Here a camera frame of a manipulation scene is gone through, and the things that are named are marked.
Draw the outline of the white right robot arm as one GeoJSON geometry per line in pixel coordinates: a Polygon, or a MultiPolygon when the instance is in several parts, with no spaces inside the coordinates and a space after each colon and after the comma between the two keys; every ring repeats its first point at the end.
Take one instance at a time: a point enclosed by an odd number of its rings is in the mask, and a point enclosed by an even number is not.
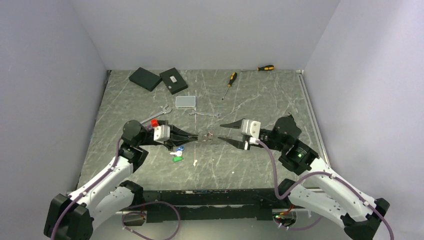
{"type": "Polygon", "coordinates": [[[257,146],[267,151],[275,200],[280,207],[292,204],[315,212],[341,227],[352,240],[372,240],[381,224],[387,228],[390,239],[395,238],[385,219],[389,202],[354,187],[299,140],[302,131],[292,115],[280,117],[271,130],[246,118],[220,127],[240,130],[241,141],[221,138],[235,148],[247,151],[257,146]]]}

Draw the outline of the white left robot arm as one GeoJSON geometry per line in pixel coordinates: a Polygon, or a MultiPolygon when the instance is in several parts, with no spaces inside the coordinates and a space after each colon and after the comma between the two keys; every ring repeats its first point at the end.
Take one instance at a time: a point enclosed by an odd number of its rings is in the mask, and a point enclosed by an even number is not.
{"type": "Polygon", "coordinates": [[[164,146],[168,150],[198,140],[167,120],[153,120],[144,126],[127,121],[116,143],[111,161],[80,188],[56,195],[50,202],[43,234],[51,240],[88,240],[94,230],[115,212],[139,209],[144,203],[143,188],[127,180],[148,156],[143,146],[164,146]]]}

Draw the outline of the key with green tag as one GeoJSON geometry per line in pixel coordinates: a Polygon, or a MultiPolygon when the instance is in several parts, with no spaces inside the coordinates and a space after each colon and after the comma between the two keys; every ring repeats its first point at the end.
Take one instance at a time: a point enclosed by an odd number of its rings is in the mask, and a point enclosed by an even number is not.
{"type": "Polygon", "coordinates": [[[175,156],[175,157],[173,157],[172,158],[172,161],[174,162],[174,163],[177,163],[177,162],[180,162],[180,161],[182,161],[184,158],[182,157],[182,156],[175,156]]]}

